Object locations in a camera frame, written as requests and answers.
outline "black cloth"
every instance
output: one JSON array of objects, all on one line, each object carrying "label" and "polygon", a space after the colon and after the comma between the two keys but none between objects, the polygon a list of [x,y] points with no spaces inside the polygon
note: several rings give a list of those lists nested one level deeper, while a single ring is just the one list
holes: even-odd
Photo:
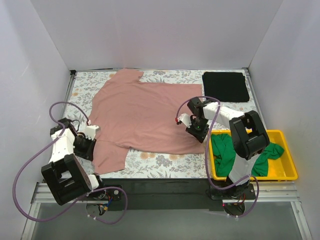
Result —
[{"label": "black cloth", "polygon": [[202,75],[204,95],[221,102],[248,102],[250,97],[241,72],[208,72]]}]

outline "table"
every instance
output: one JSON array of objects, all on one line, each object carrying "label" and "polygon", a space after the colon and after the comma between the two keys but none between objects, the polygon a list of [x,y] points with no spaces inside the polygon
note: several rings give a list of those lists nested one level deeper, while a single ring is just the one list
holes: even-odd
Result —
[{"label": "table", "polygon": [[[201,84],[204,94],[202,75],[214,70],[142,70],[142,82],[169,84]],[[250,96],[248,102],[222,102],[223,106],[237,111],[259,111],[249,78],[244,69],[216,70],[216,72],[237,72],[245,76],[245,84]],[[116,71],[84,71],[77,72],[70,93],[69,101],[78,105],[89,116],[92,109],[92,99],[106,81],[115,75]],[[84,129],[86,119],[80,111],[67,105],[64,117],[80,120],[80,130]],[[227,129],[215,123],[213,129]],[[94,172],[94,165],[79,158],[87,174]],[[206,178],[204,154],[175,155],[166,153],[143,152],[131,148],[125,159],[125,168],[117,172],[101,174],[102,178]]]}]

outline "white wall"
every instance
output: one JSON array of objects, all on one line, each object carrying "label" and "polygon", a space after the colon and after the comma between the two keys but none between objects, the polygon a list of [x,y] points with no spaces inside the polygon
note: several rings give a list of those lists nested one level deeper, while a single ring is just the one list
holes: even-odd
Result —
[{"label": "white wall", "polygon": [[31,0],[68,68],[248,67],[283,0]]},{"label": "white wall", "polygon": [[[29,0],[0,0],[0,53],[0,239],[18,240],[26,218],[13,204],[13,180],[50,142],[48,109],[64,99],[70,73]],[[61,107],[54,113],[58,117]],[[49,154],[35,159],[18,181],[18,200],[27,212]]]},{"label": "white wall", "polygon": [[284,131],[320,239],[320,2],[284,0],[249,67],[266,125]]}]

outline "yellow plastic tray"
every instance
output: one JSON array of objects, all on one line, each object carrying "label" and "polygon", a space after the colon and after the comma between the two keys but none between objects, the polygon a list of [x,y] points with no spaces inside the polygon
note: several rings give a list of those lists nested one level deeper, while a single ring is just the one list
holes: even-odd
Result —
[{"label": "yellow plastic tray", "polygon": [[[274,144],[278,144],[284,149],[284,153],[281,157],[276,160],[268,159],[269,168],[268,168],[268,175],[267,176],[257,176],[256,178],[259,181],[292,181],[298,178],[298,174],[294,165],[294,162],[291,158],[289,148],[285,139],[284,134],[280,130],[267,130],[266,133],[269,136],[270,142]],[[230,130],[213,130],[212,134],[219,135],[219,134],[229,134]],[[214,152],[212,149],[211,137],[209,140],[209,151],[210,151],[210,158],[211,158],[211,166],[213,172],[213,179],[218,181],[225,181],[227,177],[225,176],[217,176],[216,174],[216,167],[215,167],[215,159]]]}]

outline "green cloth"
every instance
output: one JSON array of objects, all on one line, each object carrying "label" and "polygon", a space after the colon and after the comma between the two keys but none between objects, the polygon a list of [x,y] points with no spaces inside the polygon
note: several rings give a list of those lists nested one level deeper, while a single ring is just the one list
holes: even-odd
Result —
[{"label": "green cloth", "polygon": [[[236,158],[236,151],[234,149],[232,138],[227,133],[212,134],[211,144],[213,155],[216,156],[214,161],[215,172],[219,177],[226,177],[229,175]],[[265,148],[262,154],[256,160],[251,174],[259,177],[266,177],[268,175],[268,159],[278,159],[284,153],[284,149],[275,143],[270,142],[269,146]]]}]

